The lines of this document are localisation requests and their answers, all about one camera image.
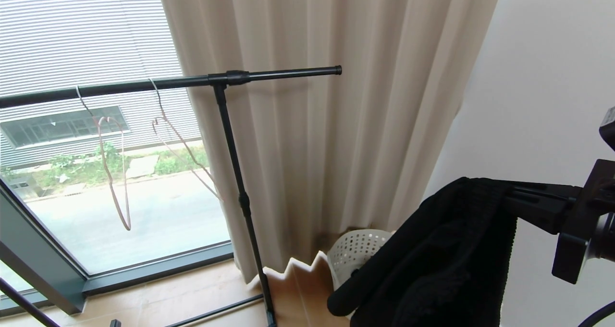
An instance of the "utility box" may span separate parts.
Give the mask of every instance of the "utility box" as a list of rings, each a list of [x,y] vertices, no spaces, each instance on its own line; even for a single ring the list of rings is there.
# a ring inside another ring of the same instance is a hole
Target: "utility box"
[[[11,187],[22,200],[37,198],[42,196],[43,193],[43,190],[39,187],[35,178],[29,174],[9,181],[9,187]]]

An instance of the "wooden floor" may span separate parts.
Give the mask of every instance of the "wooden floor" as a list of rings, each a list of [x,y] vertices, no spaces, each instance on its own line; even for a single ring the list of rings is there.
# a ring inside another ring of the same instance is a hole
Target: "wooden floor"
[[[347,327],[345,317],[332,316],[327,298],[332,280],[325,254],[310,265],[291,259],[283,274],[266,268],[279,327]],[[44,309],[63,327],[164,327],[260,293],[258,282],[244,284],[233,261],[88,298],[84,312],[68,316]],[[27,314],[0,319],[0,327],[39,327]],[[267,326],[262,300],[189,325],[191,327]]]

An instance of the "white wall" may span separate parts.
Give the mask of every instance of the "white wall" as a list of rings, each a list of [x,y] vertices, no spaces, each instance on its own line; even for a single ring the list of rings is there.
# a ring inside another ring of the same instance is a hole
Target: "white wall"
[[[426,196],[460,176],[582,186],[615,106],[615,0],[499,0]],[[556,236],[520,221],[504,327],[577,326],[615,300],[615,264],[551,275]],[[602,326],[615,325],[611,317]]]

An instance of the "corrugated metal wall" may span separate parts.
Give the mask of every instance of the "corrugated metal wall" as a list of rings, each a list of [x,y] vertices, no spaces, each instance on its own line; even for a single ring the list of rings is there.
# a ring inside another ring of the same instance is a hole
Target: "corrugated metal wall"
[[[0,97],[30,91],[182,75],[160,0],[0,0]],[[184,89],[161,91],[165,112],[185,138],[200,132]],[[88,97],[89,107],[119,106],[130,127],[126,147],[156,145],[154,92]],[[60,101],[0,110],[0,121],[81,110]],[[171,131],[159,126],[165,141]],[[0,164],[40,163],[93,152],[97,139],[15,149],[0,136]],[[107,136],[119,148],[119,136]]]

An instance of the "beige curtain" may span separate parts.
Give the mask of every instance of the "beige curtain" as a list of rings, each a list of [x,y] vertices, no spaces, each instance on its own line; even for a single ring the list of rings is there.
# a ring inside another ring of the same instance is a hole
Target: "beige curtain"
[[[497,3],[162,1],[185,75],[343,66],[341,76],[227,89],[263,264],[279,272],[290,257],[310,263],[321,237],[395,229],[415,210]],[[213,91],[189,94],[249,280],[256,267]]]

